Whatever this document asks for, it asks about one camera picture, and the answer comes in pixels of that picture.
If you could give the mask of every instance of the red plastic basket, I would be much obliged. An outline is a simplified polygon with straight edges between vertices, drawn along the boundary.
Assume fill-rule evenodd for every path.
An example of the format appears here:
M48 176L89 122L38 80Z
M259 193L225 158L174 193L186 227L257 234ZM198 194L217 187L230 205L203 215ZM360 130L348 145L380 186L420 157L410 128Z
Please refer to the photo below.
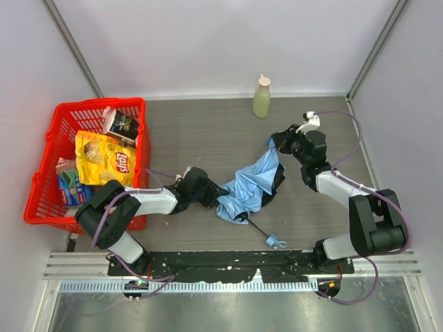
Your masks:
M83 102L67 102L57 106L51 125L46 133L46 147L40 168L34 174L24 221L33 225L47 224L72 233L83 233L72 216L65 217L68 210L63 207L58 190L55 165L58 159L75 158L75 135L77 130L100 133L103 119L101 114L107 106L138 118L137 160L134 187L147 188L147 173L151 154L151 140L145 121L145 101L141 98L102 98ZM129 230L146 227L146 217L138 216L129 224Z

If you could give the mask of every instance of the wooden surface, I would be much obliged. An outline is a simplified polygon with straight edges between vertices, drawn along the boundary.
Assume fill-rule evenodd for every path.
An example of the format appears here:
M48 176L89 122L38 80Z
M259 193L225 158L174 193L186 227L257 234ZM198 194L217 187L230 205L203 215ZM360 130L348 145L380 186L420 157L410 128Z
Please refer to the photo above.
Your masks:
M347 110L345 98L274 98L269 116L256 118L251 99L172 100L147 103L152 141L151 168L183 173L187 166L208 172L223 184L235 171L253 164L266 150L264 141L275 131L302 123L306 111ZM334 162L356 143L350 118L321 116L326 134L328 161ZM290 249L312 249L319 239L348 232L347 210L333 199L303 184L300 164L280 155L287 179L274 200L251 219L269 234L287 241ZM346 176L370 185L363 155L359 151L340 166ZM162 178L170 184L169 178ZM150 187L157 187L150 179ZM250 225L235 225L218 218L215 210L198 203L174 216L149 215L144 231L132 235L148 250L261 250L265 238ZM75 251L88 251L87 235L80 235Z

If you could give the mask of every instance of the gray floor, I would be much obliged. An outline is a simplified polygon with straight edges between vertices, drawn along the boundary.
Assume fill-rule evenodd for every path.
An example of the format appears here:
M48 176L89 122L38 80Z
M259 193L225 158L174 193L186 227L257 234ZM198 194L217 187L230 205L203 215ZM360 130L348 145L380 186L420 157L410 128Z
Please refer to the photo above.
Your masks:
M99 313L122 295L61 294L49 331L419 331L403 278L380 281L370 299L354 306L334 304L314 293L160 294L120 303L94 317L66 309L72 303L77 313ZM358 299L374 280L348 278L342 282L339 297Z
M302 123L306 111L347 110L345 98L274 98L269 116L256 118L252 100L172 100L147 103L147 121L152 141L151 168L182 173L189 165L206 170L222 184L236 170L254 163L265 151L264 141L275 131ZM334 162L356 143L352 121L343 115L321 117L327 136L328 158ZM306 187L300 164L281 156L286 181L271 204L253 215L253 221L268 233L287 241L292 249L312 248L319 239L348 231L347 210L329 197ZM363 155L359 152L340 170L354 180L370 185ZM156 187L150 181L150 187ZM149 215L147 228L132 233L148 250L261 250L268 248L260 233L249 225L221 220L214 210L194 204L175 216ZM88 251L91 240L81 235L75 251Z

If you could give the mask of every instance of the green bottle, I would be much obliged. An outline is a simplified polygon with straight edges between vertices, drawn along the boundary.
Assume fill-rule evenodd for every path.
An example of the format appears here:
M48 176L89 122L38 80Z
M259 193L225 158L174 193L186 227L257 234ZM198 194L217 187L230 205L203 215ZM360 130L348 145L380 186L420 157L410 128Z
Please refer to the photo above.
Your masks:
M269 85L271 80L262 74L258 80L258 88L255 90L254 101L252 103L252 112L258 118L264 119L268 116L269 104L271 103L271 92Z

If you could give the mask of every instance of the yellow chip bag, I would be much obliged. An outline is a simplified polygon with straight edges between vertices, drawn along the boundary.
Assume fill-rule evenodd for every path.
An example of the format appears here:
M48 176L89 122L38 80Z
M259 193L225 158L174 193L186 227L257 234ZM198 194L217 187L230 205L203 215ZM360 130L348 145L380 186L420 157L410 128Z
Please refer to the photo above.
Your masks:
M137 151L117 145L115 138L79 130L75 137L75 155L80 182L85 185L105 185L117 180L131 187Z

